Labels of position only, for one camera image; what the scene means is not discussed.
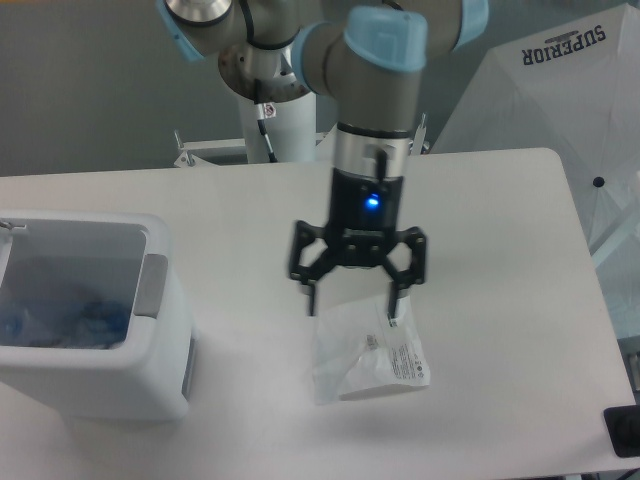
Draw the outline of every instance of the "white table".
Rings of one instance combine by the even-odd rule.
[[[631,404],[560,161],[548,150],[412,159],[400,227],[430,237],[413,287],[429,388],[318,407],[307,298],[285,276],[295,219],[325,220],[327,164],[0,179],[1,208],[148,212],[202,332],[181,423],[62,419],[0,386],[13,479],[498,479],[628,469],[602,410]],[[319,308],[386,293],[340,269]]]

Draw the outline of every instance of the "plastic bag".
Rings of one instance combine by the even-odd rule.
[[[398,302],[397,317],[392,320],[384,296],[323,312],[314,340],[313,377],[319,405],[429,385],[431,372],[409,298]]]

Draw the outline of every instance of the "white plastic container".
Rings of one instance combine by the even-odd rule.
[[[0,211],[0,222],[0,381],[64,415],[184,416],[195,330],[162,220]]]

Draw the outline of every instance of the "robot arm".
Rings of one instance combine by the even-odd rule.
[[[464,27],[464,4],[486,6],[486,0],[385,3],[393,10],[354,9],[344,31],[328,24],[308,27],[293,48],[298,79],[339,105],[329,218],[324,228],[296,223],[288,266],[290,277],[307,288],[310,315],[317,282],[336,266],[382,266],[392,280],[390,318],[398,298],[425,281],[427,237],[418,227],[396,228],[427,39],[434,40],[433,55],[455,48],[471,36]],[[425,17],[404,11],[400,3],[449,27],[429,33]],[[327,248],[311,265],[301,265],[302,251],[317,239]],[[412,253],[405,270],[388,258],[399,243]]]
[[[208,56],[248,42],[276,50],[300,28],[297,0],[162,0],[191,45]]]

